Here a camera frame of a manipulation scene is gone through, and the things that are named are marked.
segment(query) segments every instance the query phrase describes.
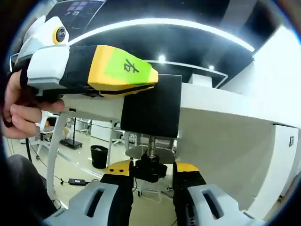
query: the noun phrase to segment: ceiling light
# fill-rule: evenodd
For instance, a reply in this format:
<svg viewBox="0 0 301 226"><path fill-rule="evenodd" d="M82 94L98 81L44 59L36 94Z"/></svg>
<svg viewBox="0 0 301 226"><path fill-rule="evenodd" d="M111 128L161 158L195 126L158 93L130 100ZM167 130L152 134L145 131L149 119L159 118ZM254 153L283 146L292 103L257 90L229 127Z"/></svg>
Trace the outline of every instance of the ceiling light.
<svg viewBox="0 0 301 226"><path fill-rule="evenodd" d="M224 37L232 42L235 42L236 44L246 48L247 50L253 52L254 48L246 43L245 41L241 40L238 37L235 37L232 34L229 34L227 32L224 32L220 29L217 29L215 27L211 27L208 25L192 22L192 21L187 21L187 20L178 20L178 19L168 19L168 18L145 18L145 19L136 19L136 20L128 20L128 21L123 21L123 22L118 22L115 24L110 24L106 25L100 28L96 28L92 31L89 31L85 34L82 34L81 36L71 40L68 44L72 45L80 40L83 40L87 37L90 37L92 35L117 29L117 28L122 28L122 27L129 27L129 26L135 26L135 25L146 25L146 24L170 24L170 25L178 25L178 26L184 26L184 27L191 27L195 29L200 29L203 31L207 31L216 35L219 35L221 37Z"/></svg>
<svg viewBox="0 0 301 226"><path fill-rule="evenodd" d="M164 55L160 55L159 56L159 62L160 63L164 63L165 62L165 56Z"/></svg>

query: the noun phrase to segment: dark pants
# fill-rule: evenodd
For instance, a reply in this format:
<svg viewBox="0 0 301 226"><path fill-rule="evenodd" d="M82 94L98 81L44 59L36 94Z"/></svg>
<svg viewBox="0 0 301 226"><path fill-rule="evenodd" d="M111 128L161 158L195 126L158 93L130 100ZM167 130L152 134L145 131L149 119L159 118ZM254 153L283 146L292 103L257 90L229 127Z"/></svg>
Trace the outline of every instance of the dark pants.
<svg viewBox="0 0 301 226"><path fill-rule="evenodd" d="M13 155L8 158L8 166L16 192L29 209L42 219L56 212L39 173L28 159L18 154Z"/></svg>

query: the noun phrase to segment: ceiling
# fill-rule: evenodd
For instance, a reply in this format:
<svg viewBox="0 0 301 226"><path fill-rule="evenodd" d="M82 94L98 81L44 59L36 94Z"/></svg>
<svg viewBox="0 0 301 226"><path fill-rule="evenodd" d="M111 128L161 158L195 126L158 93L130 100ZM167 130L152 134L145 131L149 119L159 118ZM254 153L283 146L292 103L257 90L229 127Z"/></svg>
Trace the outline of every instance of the ceiling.
<svg viewBox="0 0 301 226"><path fill-rule="evenodd" d="M256 0L107 0L81 33L122 21L141 18L172 18L193 21L229 32L255 48L275 30L267 11ZM141 59L185 63L208 68L233 78L252 61L254 53L203 30L166 24L135 25L105 31L76 45L111 45ZM188 82L192 73L211 72L183 66L153 64L159 73L182 75ZM215 86L220 77L214 77Z"/></svg>

